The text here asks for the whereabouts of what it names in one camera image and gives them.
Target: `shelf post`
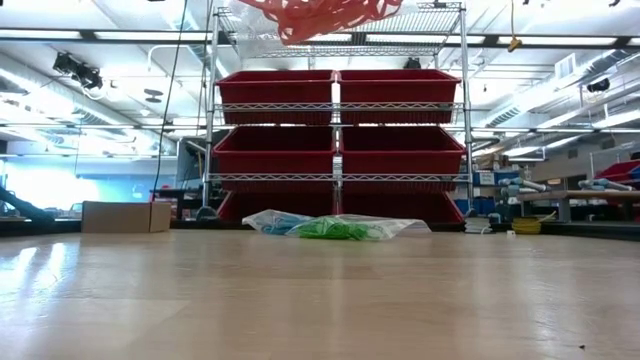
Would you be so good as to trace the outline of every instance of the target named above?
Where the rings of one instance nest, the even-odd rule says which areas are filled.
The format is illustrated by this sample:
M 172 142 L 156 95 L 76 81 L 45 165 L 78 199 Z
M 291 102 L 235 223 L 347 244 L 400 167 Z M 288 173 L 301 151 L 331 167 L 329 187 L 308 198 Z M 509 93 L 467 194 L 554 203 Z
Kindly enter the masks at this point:
M 469 210 L 473 208 L 473 137 L 471 136 L 471 100 L 469 96 L 469 57 L 467 55 L 467 5 L 460 8 L 460 51 L 462 63 L 462 91 L 464 93 L 464 143 L 467 147 L 467 195 L 469 197 Z
M 220 19 L 220 10 L 216 9 L 216 11 L 212 14 L 213 19 L 211 19 L 211 55 L 209 57 L 209 93 L 207 97 L 209 101 L 207 102 L 207 135 L 206 139 L 206 150 L 207 152 L 204 154 L 204 171 L 202 172 L 202 207 L 209 206 L 209 195 L 211 190 L 211 181 L 209 180 L 209 172 L 211 172 L 211 150 L 213 147 L 213 119 L 215 116 L 215 100 L 216 100 L 216 62 L 218 61 L 218 27 L 219 27 L 219 19 Z

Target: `green object in plastic bag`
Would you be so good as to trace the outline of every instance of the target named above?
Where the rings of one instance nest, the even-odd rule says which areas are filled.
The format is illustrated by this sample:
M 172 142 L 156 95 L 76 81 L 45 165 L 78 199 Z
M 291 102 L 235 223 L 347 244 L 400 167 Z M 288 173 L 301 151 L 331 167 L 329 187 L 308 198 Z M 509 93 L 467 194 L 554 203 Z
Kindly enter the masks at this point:
M 358 223 L 348 223 L 344 220 L 323 217 L 311 220 L 297 227 L 297 234 L 306 239 L 332 239 L 332 240 L 375 240 L 378 236 L 372 236 L 371 230 L 375 226 Z

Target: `wire shelving unit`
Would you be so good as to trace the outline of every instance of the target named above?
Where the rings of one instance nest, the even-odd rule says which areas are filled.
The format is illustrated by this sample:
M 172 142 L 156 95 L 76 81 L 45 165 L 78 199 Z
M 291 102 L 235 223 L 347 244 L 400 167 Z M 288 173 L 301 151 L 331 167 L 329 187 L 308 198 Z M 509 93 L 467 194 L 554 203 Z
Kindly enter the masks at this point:
M 232 42 L 258 40 L 257 34 L 242 25 L 227 8 L 218 8 L 211 21 L 212 51 L 210 61 L 210 87 L 207 109 L 207 147 L 205 169 L 210 169 L 212 150 L 212 130 L 216 113 L 225 112 L 287 112 L 287 111 L 327 111 L 339 118 L 342 112 L 351 111 L 451 111 L 462 113 L 464 117 L 465 144 L 467 147 L 467 171 L 464 174 L 358 174 L 345 175 L 338 171 L 334 174 L 214 174 L 205 173 L 203 177 L 203 206 L 208 205 L 211 181 L 331 181 L 335 184 L 344 181 L 406 181 L 406 182 L 450 182 L 465 184 L 469 194 L 470 206 L 473 201 L 471 108 L 468 82 L 466 7 L 461 2 L 441 2 L 433 0 L 418 4 L 419 11 L 399 15 L 377 22 L 364 24 L 352 29 L 327 36 L 318 36 L 296 46 L 281 46 L 260 53 L 253 58 L 295 58 L 307 57 L 310 62 L 315 57 L 341 56 L 431 56 L 437 57 L 449 37 L 459 28 L 461 43 L 463 103 L 306 103 L 306 104 L 216 104 L 215 103 L 215 63 L 217 60 L 218 34 L 222 32 Z M 412 36 L 407 43 L 394 40 L 397 36 Z
M 255 58 L 341 56 L 435 56 L 460 22 L 459 2 L 421 2 L 418 11 L 318 36 L 301 45 L 271 49 Z M 258 41 L 259 35 L 243 25 L 231 12 L 218 12 L 221 30 L 232 41 Z M 395 40 L 411 35 L 415 42 Z

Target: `plastic bag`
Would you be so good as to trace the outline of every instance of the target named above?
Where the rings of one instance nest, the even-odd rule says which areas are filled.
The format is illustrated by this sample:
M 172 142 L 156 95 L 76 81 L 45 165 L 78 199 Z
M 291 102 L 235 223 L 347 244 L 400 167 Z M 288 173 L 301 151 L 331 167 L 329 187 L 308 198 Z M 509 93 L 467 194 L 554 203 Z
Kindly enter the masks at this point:
M 285 235 L 294 227 L 313 219 L 311 216 L 265 210 L 242 219 L 242 224 L 249 225 L 265 234 Z
M 419 10 L 416 0 L 226 0 L 243 58 Z
M 336 215 L 304 222 L 295 226 L 286 235 L 306 239 L 387 240 L 409 227 L 431 232 L 422 220 Z

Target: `red plastic bin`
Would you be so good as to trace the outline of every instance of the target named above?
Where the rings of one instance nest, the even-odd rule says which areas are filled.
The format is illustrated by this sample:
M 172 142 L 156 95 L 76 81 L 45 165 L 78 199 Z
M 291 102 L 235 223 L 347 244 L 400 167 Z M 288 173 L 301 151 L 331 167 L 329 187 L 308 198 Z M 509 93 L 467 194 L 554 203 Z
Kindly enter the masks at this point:
M 237 127 L 213 149 L 220 174 L 331 174 L 330 127 Z M 238 192 L 329 191 L 330 181 L 223 181 Z
M 240 71 L 220 81 L 223 104 L 331 103 L 331 70 Z M 331 122 L 327 111 L 225 112 L 227 124 L 308 124 Z
M 304 195 L 231 192 L 220 205 L 218 217 L 228 222 L 240 222 L 244 217 L 268 209 L 308 216 L 325 216 L 334 213 L 335 201 L 332 192 Z
M 338 74 L 342 103 L 448 103 L 443 111 L 343 111 L 342 123 L 450 123 L 460 79 L 438 70 L 345 70 Z
M 458 224 L 464 221 L 447 194 L 343 194 L 343 214 L 419 219 L 427 224 Z
M 596 179 L 607 179 L 613 182 L 625 183 L 633 181 L 633 171 L 640 166 L 640 160 L 616 163 L 596 175 Z
M 343 174 L 430 174 L 460 172 L 464 147 L 436 126 L 343 128 L 340 143 Z M 446 182 L 344 183 L 346 192 L 443 192 L 455 190 Z

